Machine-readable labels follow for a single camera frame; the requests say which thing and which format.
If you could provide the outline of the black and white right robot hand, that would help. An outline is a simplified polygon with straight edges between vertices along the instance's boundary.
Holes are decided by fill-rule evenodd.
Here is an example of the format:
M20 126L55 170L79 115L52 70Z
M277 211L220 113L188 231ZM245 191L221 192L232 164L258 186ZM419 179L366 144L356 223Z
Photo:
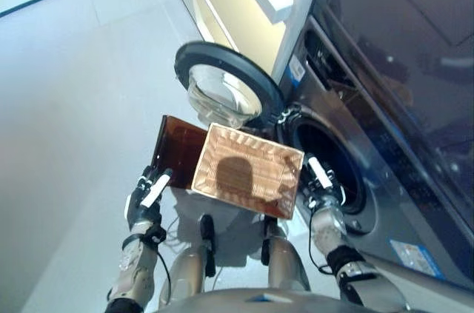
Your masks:
M339 206L347 203L347 194L334 170L311 152L304 155L299 184L306 195L332 196Z

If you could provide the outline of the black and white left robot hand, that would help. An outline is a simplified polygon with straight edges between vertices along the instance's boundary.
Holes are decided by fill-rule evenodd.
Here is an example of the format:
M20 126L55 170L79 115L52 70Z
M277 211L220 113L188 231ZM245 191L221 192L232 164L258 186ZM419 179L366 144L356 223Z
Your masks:
M135 189L127 196L124 217L129 229L142 221L157 221L160 215L162 192L173 175L171 168L159 171L157 167L146 166Z

